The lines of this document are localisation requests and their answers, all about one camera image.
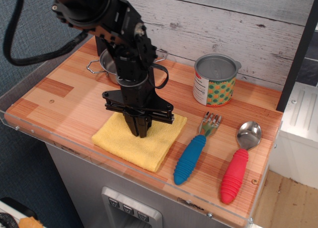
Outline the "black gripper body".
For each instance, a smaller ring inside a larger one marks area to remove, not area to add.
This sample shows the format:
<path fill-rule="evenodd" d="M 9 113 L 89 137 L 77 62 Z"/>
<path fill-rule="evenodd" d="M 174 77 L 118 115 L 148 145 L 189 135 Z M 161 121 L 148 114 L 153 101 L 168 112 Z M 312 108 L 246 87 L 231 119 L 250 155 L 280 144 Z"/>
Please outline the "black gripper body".
<path fill-rule="evenodd" d="M 152 120 L 173 123 L 173 105 L 159 97 L 153 82 L 129 81 L 117 78 L 119 90 L 109 90 L 102 94 L 107 110 L 127 112 L 131 116 L 150 116 Z"/>

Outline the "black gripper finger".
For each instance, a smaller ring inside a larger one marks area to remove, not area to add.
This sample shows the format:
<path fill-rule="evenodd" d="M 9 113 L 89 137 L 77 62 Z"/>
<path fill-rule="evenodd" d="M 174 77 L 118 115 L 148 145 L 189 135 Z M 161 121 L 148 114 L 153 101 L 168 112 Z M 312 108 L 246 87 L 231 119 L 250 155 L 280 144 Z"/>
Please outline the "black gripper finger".
<path fill-rule="evenodd" d="M 140 138 L 147 136 L 147 131 L 152 125 L 152 118 L 150 116 L 139 116 L 138 117 L 138 132 Z"/>
<path fill-rule="evenodd" d="M 137 125 L 137 118 L 138 116 L 136 115 L 131 115 L 128 112 L 123 113 L 126 124 L 128 125 L 131 133 L 138 137 L 140 135 L 139 130 L 138 130 L 138 125 Z"/>

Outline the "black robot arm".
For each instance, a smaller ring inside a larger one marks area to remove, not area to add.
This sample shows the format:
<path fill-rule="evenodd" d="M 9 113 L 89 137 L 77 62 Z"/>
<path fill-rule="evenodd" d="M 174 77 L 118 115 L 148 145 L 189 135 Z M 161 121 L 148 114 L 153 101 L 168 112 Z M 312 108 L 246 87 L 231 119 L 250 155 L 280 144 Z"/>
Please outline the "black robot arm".
<path fill-rule="evenodd" d="M 105 42 L 116 66 L 119 90 L 106 91 L 107 110 L 122 113 L 132 134 L 147 135 L 152 121 L 172 123 L 173 105 L 160 98 L 154 69 L 157 49 L 146 33 L 140 14 L 126 0 L 55 0 L 61 22 Z"/>

